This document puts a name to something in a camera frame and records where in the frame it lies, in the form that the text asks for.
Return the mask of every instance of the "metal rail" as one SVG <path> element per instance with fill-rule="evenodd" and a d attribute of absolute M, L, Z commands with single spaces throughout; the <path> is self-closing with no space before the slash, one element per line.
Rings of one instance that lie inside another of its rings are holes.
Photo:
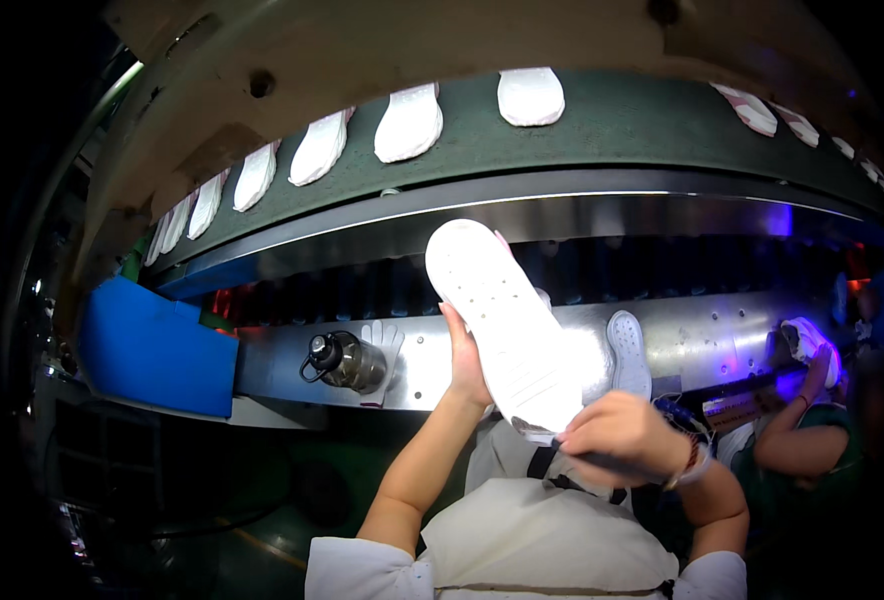
<path fill-rule="evenodd" d="M 664 169 L 583 169 L 480 177 L 364 199 L 150 274 L 159 294 L 184 300 L 295 273 L 419 254 L 432 232 L 455 218 L 483 222 L 512 243 L 746 234 L 884 246 L 884 228 L 868 211 L 791 186 Z"/>
<path fill-rule="evenodd" d="M 652 378 L 664 379 L 663 391 L 688 392 L 771 372 L 775 330 L 784 319 L 805 316 L 837 346 L 852 332 L 835 327 L 828 298 L 794 292 L 749 292 L 646 299 L 579 306 L 556 306 L 552 314 L 566 331 L 570 371 L 582 383 L 583 402 L 611 387 L 614 358 L 605 326 L 617 310 L 629 310 L 641 325 Z M 449 331 L 443 317 L 385 319 L 405 335 L 395 376 L 383 408 L 430 411 L 452 378 Z M 283 401 L 360 406 L 364 397 L 348 398 L 321 382 L 306 383 L 298 366 L 318 333 L 349 330 L 358 335 L 369 321 L 247 327 L 240 339 L 235 392 Z"/>

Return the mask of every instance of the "floor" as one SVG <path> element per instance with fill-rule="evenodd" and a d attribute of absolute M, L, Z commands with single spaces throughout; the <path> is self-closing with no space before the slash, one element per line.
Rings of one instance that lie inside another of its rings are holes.
<path fill-rule="evenodd" d="M 250 429 L 184 418 L 161 426 L 166 513 L 187 529 L 237 522 L 289 494 L 293 466 L 330 464 L 348 484 L 338 526 L 306 520 L 292 499 L 232 531 L 153 542 L 127 559 L 137 588 L 180 597 L 302 598 L 312 538 L 353 537 L 392 460 L 428 413 L 333 409 L 324 432 Z M 462 497 L 471 447 L 425 517 Z"/>

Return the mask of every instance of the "white shirt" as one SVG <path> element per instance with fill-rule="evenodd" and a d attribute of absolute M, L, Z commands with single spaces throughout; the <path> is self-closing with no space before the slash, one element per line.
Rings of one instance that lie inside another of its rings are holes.
<path fill-rule="evenodd" d="M 694 560 L 675 582 L 673 597 L 689 600 L 742 600 L 747 598 L 746 563 L 734 552 L 712 552 Z M 444 600 L 546 600 L 534 592 L 450 589 Z M 433 568 L 408 552 L 368 539 L 316 537 L 308 551 L 305 574 L 308 600 L 433 600 Z M 583 596 L 584 600 L 640 600 L 640 596 Z M 644 596 L 662 599 L 661 593 Z"/>

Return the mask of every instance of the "black strap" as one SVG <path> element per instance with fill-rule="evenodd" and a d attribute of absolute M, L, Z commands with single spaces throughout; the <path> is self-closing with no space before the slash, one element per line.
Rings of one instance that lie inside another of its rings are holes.
<path fill-rule="evenodd" d="M 532 460 L 528 461 L 528 471 L 525 473 L 525 476 L 533 479 L 545 479 L 546 474 L 549 472 L 549 465 L 552 464 L 554 458 L 556 458 L 556 448 L 541 445 L 535 448 L 535 454 L 532 455 Z M 591 494 L 591 492 L 586 491 L 579 484 L 565 475 L 559 475 L 555 479 L 549 479 L 549 481 L 553 486 L 556 486 L 556 488 L 562 488 L 563 490 L 579 490 L 580 492 Z M 625 489 L 615 489 L 612 492 L 612 497 L 609 498 L 609 503 L 622 504 L 627 495 L 628 492 Z"/>
<path fill-rule="evenodd" d="M 542 445 L 535 448 L 532 460 L 528 461 L 528 472 L 525 476 L 532 477 L 533 479 L 545 479 L 546 474 L 549 472 L 549 465 L 552 464 L 555 457 L 555 448 Z"/>
<path fill-rule="evenodd" d="M 676 589 L 676 580 L 675 579 L 666 579 L 664 582 L 659 583 L 659 586 L 655 588 L 655 592 L 661 593 L 665 600 L 673 600 L 673 592 Z"/>

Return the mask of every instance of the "cable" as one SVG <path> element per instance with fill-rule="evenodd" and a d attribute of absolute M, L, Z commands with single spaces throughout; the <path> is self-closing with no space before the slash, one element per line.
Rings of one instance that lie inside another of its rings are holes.
<path fill-rule="evenodd" d="M 712 448 L 712 444 L 716 438 L 715 430 L 706 428 L 706 426 L 696 418 L 692 411 L 684 406 L 679 406 L 678 400 L 681 398 L 682 393 L 680 391 L 667 391 L 662 395 L 653 398 L 652 405 L 656 410 L 663 414 L 670 425 L 684 433 L 690 433 L 685 425 L 690 426 L 704 436 L 706 445 L 709 446 L 709 448 Z"/>

